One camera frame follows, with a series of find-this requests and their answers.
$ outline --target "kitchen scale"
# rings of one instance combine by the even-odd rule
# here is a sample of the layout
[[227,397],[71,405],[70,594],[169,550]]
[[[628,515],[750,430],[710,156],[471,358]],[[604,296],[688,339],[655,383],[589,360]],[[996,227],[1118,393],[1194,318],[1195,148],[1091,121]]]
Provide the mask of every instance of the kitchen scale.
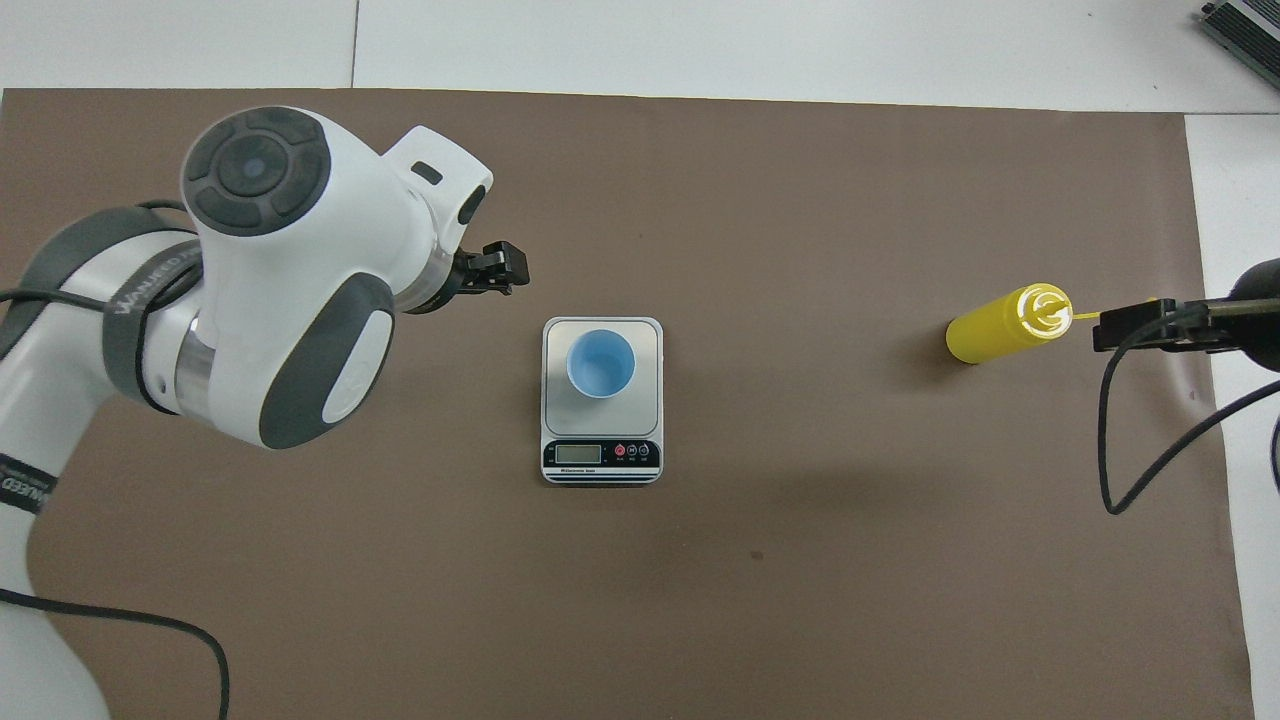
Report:
[[639,486],[662,474],[662,325],[552,318],[543,328],[543,477]]

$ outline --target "yellow squeeze bottle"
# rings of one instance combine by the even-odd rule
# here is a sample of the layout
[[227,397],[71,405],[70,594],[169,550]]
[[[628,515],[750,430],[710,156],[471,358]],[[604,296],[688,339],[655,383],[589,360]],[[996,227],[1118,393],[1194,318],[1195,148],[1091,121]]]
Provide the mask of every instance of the yellow squeeze bottle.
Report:
[[1071,327],[1071,301],[1060,288],[1034,283],[960,315],[947,325],[947,350],[975,365],[1044,345]]

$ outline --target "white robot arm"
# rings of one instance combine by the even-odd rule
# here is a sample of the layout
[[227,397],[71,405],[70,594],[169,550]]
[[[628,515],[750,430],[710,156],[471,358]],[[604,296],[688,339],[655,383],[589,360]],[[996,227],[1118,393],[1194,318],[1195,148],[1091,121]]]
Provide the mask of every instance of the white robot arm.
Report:
[[[315,113],[257,108],[188,152],[196,233],[154,206],[58,233],[0,324],[0,588],[31,593],[31,525],[113,392],[292,447],[365,400],[397,311],[527,283],[515,246],[460,249],[492,182],[422,127],[378,155]],[[0,605],[0,685],[6,720],[108,716],[38,610]]]

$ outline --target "plastic cup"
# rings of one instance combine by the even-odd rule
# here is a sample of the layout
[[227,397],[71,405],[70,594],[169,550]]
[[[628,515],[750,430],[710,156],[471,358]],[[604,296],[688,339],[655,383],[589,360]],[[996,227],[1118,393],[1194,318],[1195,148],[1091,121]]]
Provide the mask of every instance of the plastic cup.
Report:
[[588,397],[604,400],[626,389],[636,373],[631,343],[613,331],[582,333],[568,348],[568,382]]

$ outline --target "brown mat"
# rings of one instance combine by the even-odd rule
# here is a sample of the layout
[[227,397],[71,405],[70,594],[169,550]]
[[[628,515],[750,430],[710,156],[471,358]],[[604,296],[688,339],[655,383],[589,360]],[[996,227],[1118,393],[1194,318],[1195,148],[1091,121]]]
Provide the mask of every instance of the brown mat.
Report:
[[[977,368],[942,345],[1036,281],[1199,297],[1180,117],[10,90],[4,286],[60,225],[175,196],[198,133],[260,104],[460,142],[497,177],[467,247],[515,241],[534,283],[401,316],[364,411],[296,451],[120,398],[95,420],[35,584],[214,632],[233,717],[1252,716],[1220,436],[1111,518],[1089,323]],[[568,314],[663,323],[657,484],[541,482]],[[1211,410],[1204,357],[1134,354],[1117,484]],[[58,625],[118,717],[212,716],[196,642]]]

